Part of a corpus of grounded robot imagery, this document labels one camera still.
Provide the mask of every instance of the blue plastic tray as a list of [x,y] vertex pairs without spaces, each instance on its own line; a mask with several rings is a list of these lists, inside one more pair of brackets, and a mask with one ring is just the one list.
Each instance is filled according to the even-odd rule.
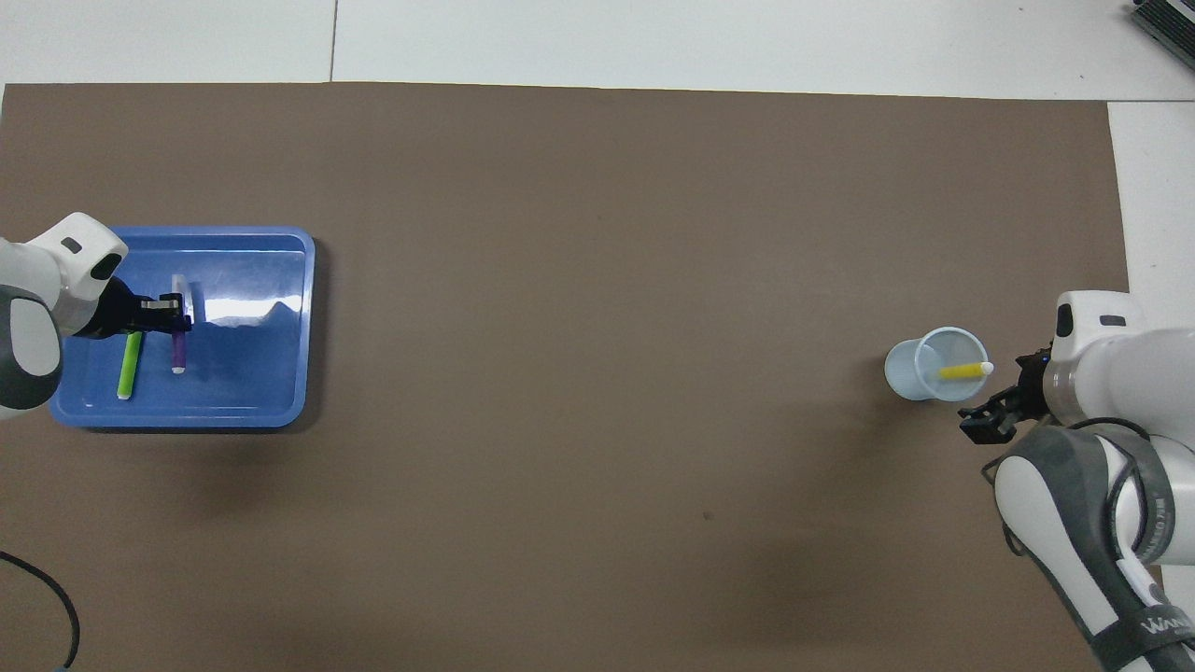
[[191,286],[186,372],[171,337],[146,334],[133,398],[116,398],[124,336],[66,338],[50,413],[63,424],[123,428],[282,427],[307,398],[315,244],[288,226],[114,227],[129,245],[116,276],[158,298]]

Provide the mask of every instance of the robotic arm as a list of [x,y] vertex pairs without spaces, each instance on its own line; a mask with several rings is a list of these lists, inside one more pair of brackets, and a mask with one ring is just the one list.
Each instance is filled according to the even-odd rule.
[[189,331],[182,297],[133,294],[112,277],[129,249],[74,213],[29,243],[0,238],[0,420],[45,403],[62,374],[61,336]]
[[1070,424],[991,465],[1010,546],[1104,670],[1195,671],[1193,623],[1146,570],[1195,563],[1195,330],[1150,330],[1128,294],[1070,292],[1053,347],[1018,364],[1017,386],[960,411],[976,442],[1011,440],[1022,419]]

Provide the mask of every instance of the clear plastic cup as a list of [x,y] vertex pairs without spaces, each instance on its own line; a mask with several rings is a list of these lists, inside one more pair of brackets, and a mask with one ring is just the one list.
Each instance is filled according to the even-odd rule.
[[961,402],[983,389],[987,375],[946,380],[938,371],[946,366],[987,361],[987,350],[974,334],[943,326],[921,338],[897,343],[884,360],[884,375],[893,391],[914,402]]

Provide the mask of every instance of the black cable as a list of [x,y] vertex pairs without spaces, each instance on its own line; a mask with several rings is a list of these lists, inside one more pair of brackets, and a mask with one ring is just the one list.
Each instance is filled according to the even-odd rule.
[[1150,433],[1146,432],[1144,427],[1130,420],[1124,420],[1123,417],[1090,417],[1087,420],[1076,422],[1074,424],[1067,427],[1067,429],[1083,429],[1084,427],[1091,427],[1092,424],[1120,424],[1121,427],[1128,427],[1136,433],[1138,436],[1145,439],[1146,441],[1150,440]]
[[[1121,491],[1124,489],[1124,484],[1128,483],[1129,478],[1133,478],[1135,482],[1138,482],[1136,491],[1138,494],[1141,493],[1140,475],[1138,472],[1136,460],[1129,456],[1124,457],[1128,458],[1128,463],[1124,464],[1120,474],[1116,475],[1116,479],[1113,482],[1113,487],[1108,493],[1108,501],[1104,503],[1104,525],[1108,526],[1109,542],[1111,543],[1111,552],[1113,557],[1116,560],[1124,560],[1124,556],[1120,552],[1120,542],[1119,542],[1120,534],[1116,531],[1116,503],[1120,501]],[[1138,542],[1139,539],[1133,542],[1134,548],[1136,546]]]
[[54,594],[59,595],[60,600],[62,600],[62,606],[67,609],[67,618],[71,619],[71,653],[67,654],[67,661],[62,664],[62,668],[69,670],[71,664],[74,662],[75,654],[79,653],[79,615],[75,613],[74,604],[71,603],[71,598],[67,595],[67,592],[62,589],[62,586],[60,586],[53,576],[14,555],[0,551],[0,560],[10,562],[25,572],[29,572],[33,576],[37,576],[42,580],[42,582],[49,586],[51,591],[54,591]]
[[979,469],[979,475],[982,476],[985,481],[987,481],[988,485],[993,487],[995,485],[995,475],[992,474],[992,468],[997,466],[1001,462],[1004,462],[1004,456],[993,459],[992,462],[985,464]]

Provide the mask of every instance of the brown paper mat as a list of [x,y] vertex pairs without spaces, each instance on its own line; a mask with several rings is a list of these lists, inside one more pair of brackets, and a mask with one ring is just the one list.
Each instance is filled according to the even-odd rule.
[[[10,86],[2,233],[305,227],[276,435],[0,426],[2,548],[84,670],[1095,668],[957,404],[1124,289],[1099,103],[434,85]],[[4,569],[0,668],[67,643]]]

